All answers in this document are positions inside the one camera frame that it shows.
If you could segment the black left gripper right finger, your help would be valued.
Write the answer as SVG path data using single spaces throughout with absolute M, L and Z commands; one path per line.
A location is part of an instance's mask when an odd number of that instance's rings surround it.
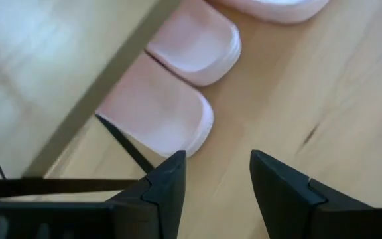
M 260 150 L 251 151 L 249 169 L 270 239 L 312 239 L 317 212 L 371 208 Z

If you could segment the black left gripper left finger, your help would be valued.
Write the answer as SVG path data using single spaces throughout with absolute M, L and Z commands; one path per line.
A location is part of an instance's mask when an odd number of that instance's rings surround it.
M 109 199 L 113 239 L 177 239 L 186 191 L 186 152 L 177 151 Z

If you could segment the pink rubber slide sandal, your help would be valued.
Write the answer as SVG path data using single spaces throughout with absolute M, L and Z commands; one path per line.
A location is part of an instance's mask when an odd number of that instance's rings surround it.
M 220 80 L 237 63 L 237 26 L 204 0 L 182 0 L 147 45 L 147 52 L 195 86 Z
M 210 0 L 258 19 L 280 24 L 305 22 L 319 13 L 330 0 Z
M 214 111 L 205 96 L 143 53 L 122 75 L 97 114 L 162 157 L 195 154 Z

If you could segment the wooden shelf with black legs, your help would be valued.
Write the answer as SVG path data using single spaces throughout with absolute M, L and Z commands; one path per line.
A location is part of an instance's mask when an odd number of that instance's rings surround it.
M 0 166 L 39 177 L 181 0 L 0 0 Z

